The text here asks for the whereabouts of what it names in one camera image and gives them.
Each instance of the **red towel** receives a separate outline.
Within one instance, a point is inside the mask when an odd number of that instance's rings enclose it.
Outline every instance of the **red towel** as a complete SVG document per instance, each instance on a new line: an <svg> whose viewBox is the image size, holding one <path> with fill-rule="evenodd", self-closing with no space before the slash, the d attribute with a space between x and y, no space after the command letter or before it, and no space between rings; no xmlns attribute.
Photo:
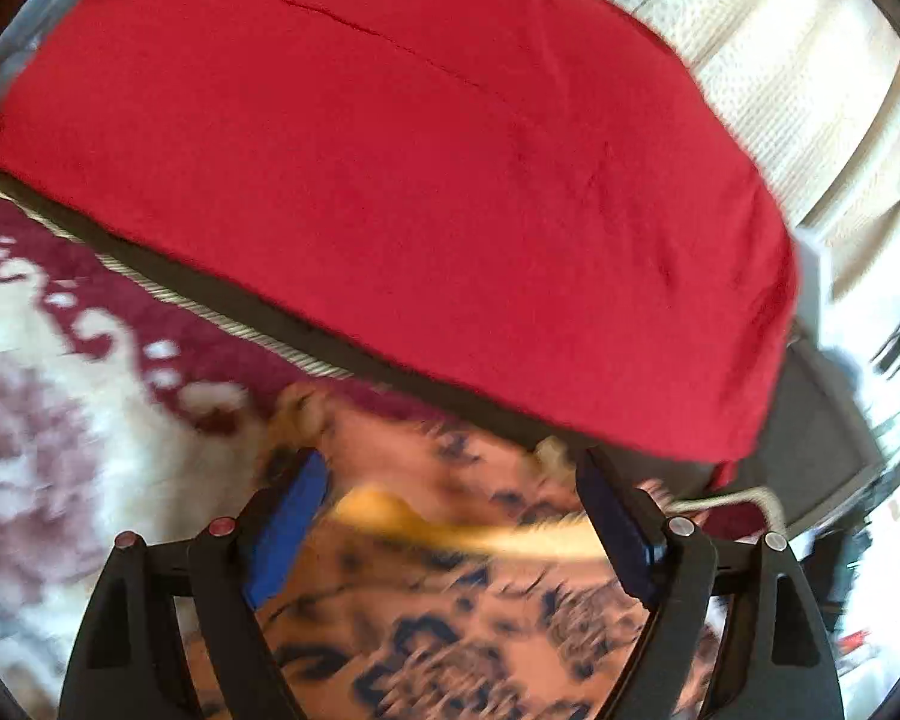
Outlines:
<svg viewBox="0 0 900 720"><path fill-rule="evenodd" d="M603 0L83 0L0 167L399 364L751 451L797 288L752 162Z"/></svg>

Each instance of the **yellow object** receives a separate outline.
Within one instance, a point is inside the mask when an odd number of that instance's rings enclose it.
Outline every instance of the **yellow object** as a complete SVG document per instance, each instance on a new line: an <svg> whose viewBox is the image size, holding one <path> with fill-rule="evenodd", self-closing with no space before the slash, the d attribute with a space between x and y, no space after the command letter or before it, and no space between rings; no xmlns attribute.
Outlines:
<svg viewBox="0 0 900 720"><path fill-rule="evenodd" d="M585 514L535 525L437 525L396 495L378 488L351 490L330 517L352 528L430 549L545 560L606 560Z"/></svg>

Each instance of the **red cloth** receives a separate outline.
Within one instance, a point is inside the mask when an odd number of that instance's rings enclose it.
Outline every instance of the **red cloth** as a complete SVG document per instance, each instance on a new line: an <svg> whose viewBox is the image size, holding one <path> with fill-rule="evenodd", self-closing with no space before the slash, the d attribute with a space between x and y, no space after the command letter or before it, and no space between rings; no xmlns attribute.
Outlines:
<svg viewBox="0 0 900 720"><path fill-rule="evenodd" d="M791 242L602 0L83 0L0 167L407 367L665 457L751 451Z"/></svg>

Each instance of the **orange patterned fabric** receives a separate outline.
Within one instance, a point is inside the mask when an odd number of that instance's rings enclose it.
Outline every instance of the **orange patterned fabric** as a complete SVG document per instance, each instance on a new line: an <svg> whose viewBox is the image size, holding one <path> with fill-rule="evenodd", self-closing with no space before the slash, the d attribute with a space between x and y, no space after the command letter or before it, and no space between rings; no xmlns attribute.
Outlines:
<svg viewBox="0 0 900 720"><path fill-rule="evenodd" d="M312 386L286 393L262 476L315 445L338 493L385 488L428 520L514 533L581 509L519 448L461 426L397 423ZM656 488L655 494L661 491ZM606 559L434 551L322 517L285 589L258 614L313 720L583 720L620 677L646 619ZM705 630L679 709L703 696ZM226 717L202 642L188 647L208 717Z"/></svg>

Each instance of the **white textured fabric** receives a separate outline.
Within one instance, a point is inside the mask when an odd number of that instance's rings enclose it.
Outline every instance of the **white textured fabric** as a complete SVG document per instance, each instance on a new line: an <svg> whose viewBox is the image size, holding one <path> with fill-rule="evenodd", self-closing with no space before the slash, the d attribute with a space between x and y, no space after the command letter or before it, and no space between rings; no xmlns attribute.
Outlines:
<svg viewBox="0 0 900 720"><path fill-rule="evenodd" d="M682 57L849 296L900 233L900 40L874 3L610 1Z"/></svg>

